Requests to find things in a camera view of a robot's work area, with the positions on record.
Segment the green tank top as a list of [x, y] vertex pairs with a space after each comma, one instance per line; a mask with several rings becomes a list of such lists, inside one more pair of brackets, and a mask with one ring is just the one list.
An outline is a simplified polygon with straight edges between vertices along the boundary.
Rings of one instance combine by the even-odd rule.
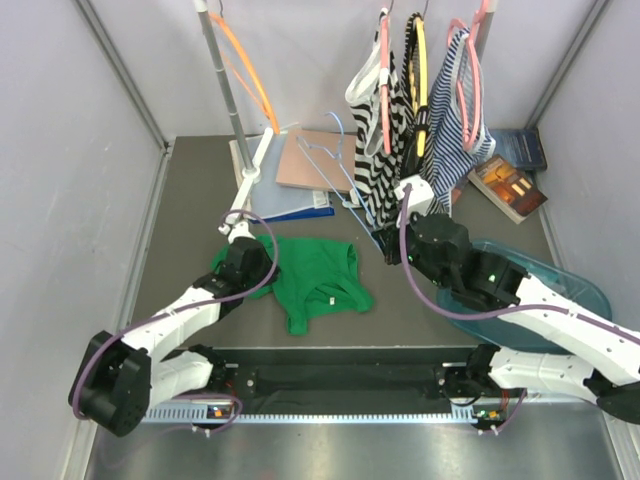
[[355, 246], [323, 238], [258, 235], [268, 255], [279, 251], [277, 279], [252, 293], [259, 299], [272, 293], [287, 315], [287, 332], [308, 333], [311, 320], [334, 313], [372, 309], [374, 298], [359, 279]]

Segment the light blue wire hanger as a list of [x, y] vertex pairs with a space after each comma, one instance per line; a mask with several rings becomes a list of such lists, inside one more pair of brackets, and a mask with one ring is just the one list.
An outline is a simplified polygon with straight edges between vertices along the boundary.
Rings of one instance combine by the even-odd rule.
[[374, 247], [380, 251], [379, 243], [374, 239], [373, 228], [377, 226], [372, 208], [364, 199], [355, 182], [355, 153], [357, 137], [347, 134], [343, 122], [334, 111], [328, 111], [325, 117], [332, 119], [338, 128], [332, 134], [329, 144], [320, 141], [317, 134], [300, 132], [295, 143], [303, 158], [319, 175], [323, 185], [329, 188], [358, 222]]

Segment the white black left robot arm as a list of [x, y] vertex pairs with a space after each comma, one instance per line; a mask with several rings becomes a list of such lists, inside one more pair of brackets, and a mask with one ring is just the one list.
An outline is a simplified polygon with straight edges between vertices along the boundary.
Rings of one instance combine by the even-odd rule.
[[94, 335], [69, 392], [74, 416], [123, 437], [165, 401], [193, 390], [209, 397], [220, 394], [225, 370], [195, 348], [177, 349], [274, 281], [279, 260], [277, 248], [238, 237], [212, 271], [151, 318], [115, 334]]

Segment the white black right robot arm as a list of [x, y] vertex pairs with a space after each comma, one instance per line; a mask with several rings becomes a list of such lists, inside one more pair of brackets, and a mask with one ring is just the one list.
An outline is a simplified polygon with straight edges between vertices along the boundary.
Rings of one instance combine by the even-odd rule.
[[387, 263], [419, 272], [460, 304], [458, 311], [416, 296], [464, 323], [497, 320], [528, 330], [561, 353], [527, 353], [506, 344], [468, 357], [464, 395], [546, 390], [579, 398], [621, 421], [639, 422], [639, 334], [562, 296], [523, 265], [475, 247], [466, 227], [444, 214], [411, 213], [373, 233]]

